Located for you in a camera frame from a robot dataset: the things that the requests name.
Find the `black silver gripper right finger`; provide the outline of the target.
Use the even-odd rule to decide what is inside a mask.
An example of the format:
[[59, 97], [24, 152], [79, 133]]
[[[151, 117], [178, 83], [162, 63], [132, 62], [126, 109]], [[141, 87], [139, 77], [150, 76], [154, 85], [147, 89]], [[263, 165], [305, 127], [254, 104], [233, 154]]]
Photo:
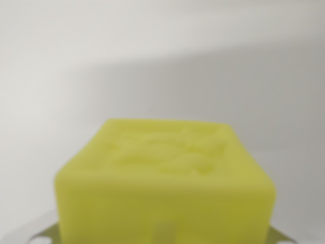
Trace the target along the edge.
[[289, 236], [274, 227], [270, 227], [267, 237], [267, 244], [296, 244]]

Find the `black silver gripper left finger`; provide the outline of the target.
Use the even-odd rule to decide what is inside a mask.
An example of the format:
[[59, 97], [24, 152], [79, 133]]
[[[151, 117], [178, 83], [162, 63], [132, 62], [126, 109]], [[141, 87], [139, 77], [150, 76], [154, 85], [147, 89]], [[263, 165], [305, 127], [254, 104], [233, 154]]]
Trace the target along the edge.
[[51, 243], [61, 244], [58, 223], [55, 223], [41, 232], [35, 234], [28, 243]]

